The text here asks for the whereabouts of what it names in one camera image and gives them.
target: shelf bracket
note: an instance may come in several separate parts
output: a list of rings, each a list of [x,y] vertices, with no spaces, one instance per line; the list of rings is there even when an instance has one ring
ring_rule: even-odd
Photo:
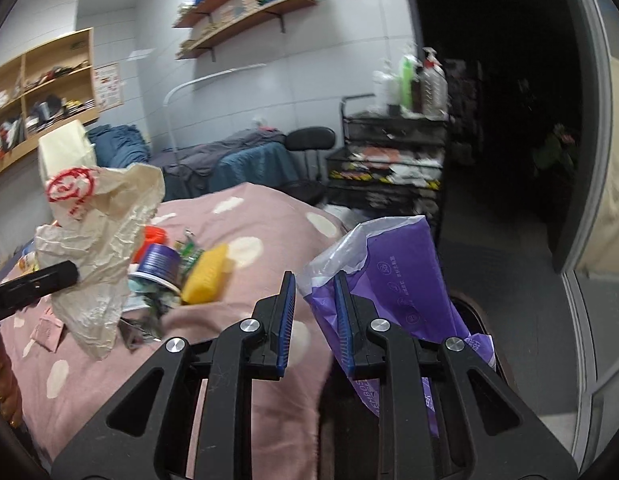
[[[211,62],[215,63],[216,62],[216,50],[214,49],[214,47],[212,46],[205,47],[203,48],[203,50],[211,51]]]
[[[196,14],[207,16],[209,18],[209,23],[214,23],[214,17],[211,15],[211,12],[196,12]]]
[[[278,18],[278,20],[280,21],[280,31],[283,34],[287,34],[287,29],[285,28],[285,16],[283,14],[278,14],[277,12],[268,12],[268,14],[271,14],[272,16],[276,16]]]

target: chair backrest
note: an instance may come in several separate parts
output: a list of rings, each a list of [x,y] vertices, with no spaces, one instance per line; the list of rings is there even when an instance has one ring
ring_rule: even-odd
[[[336,134],[324,126],[301,128],[287,135],[285,148],[290,152],[307,152],[308,150],[331,150],[336,144]]]

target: crumpled plastic bag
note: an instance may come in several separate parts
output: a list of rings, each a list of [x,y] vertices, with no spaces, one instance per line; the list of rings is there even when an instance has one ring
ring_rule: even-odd
[[[434,343],[457,336],[491,367],[491,336],[470,334],[451,303],[424,216],[378,218],[358,225],[304,267],[298,289],[310,304],[327,342],[342,366],[334,305],[334,276],[347,273],[350,292],[368,298],[379,317],[412,336]],[[352,381],[365,405],[379,414],[379,381]],[[423,378],[430,428],[437,433],[429,380]]]
[[[54,314],[85,352],[103,359],[129,296],[129,261],[164,197],[163,174],[145,164],[70,168],[48,181],[46,195],[60,225],[36,229],[40,267],[71,260],[80,275],[77,285],[52,294]]]

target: black office chair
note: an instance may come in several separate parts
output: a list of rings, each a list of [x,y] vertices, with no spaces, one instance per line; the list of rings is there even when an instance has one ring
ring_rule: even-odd
[[[320,173],[320,157],[318,150],[331,150],[336,143],[336,134],[333,130],[324,126],[311,126],[302,128],[287,135],[285,139],[285,147],[290,152],[305,152],[305,170],[307,178],[290,182],[280,188],[280,190],[309,205],[316,205],[325,195],[325,186],[321,182]],[[316,151],[317,175],[315,180],[309,177],[309,161],[307,152],[309,150]]]

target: poster on wall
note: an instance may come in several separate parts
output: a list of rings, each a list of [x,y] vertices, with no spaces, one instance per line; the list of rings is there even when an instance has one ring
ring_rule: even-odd
[[[94,69],[94,92],[101,112],[124,103],[118,63]]]

